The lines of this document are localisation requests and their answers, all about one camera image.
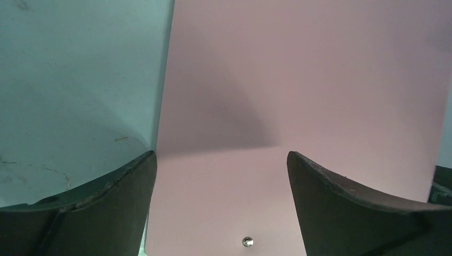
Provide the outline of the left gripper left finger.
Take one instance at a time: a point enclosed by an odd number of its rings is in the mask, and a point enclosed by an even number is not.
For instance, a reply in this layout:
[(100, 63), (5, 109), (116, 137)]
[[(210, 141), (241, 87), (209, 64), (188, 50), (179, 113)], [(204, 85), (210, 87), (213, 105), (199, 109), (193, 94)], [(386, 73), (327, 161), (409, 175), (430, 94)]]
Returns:
[(1, 255), (138, 255), (157, 174), (148, 151), (34, 203), (1, 208)]

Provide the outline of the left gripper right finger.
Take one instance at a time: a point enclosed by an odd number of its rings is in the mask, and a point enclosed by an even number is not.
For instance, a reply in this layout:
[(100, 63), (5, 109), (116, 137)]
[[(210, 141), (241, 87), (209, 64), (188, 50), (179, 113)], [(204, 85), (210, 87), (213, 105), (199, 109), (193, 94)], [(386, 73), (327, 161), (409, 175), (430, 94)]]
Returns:
[(287, 169), (307, 255), (451, 255), (451, 207), (383, 193), (296, 151)]

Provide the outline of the pink clipboard sheet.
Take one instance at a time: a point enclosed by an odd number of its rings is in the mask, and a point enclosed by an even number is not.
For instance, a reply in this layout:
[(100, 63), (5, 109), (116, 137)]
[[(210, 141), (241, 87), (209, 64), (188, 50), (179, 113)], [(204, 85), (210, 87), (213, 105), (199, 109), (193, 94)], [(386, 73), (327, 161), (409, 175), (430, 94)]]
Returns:
[(290, 151), (425, 202), (451, 1), (176, 1), (148, 255), (304, 255)]

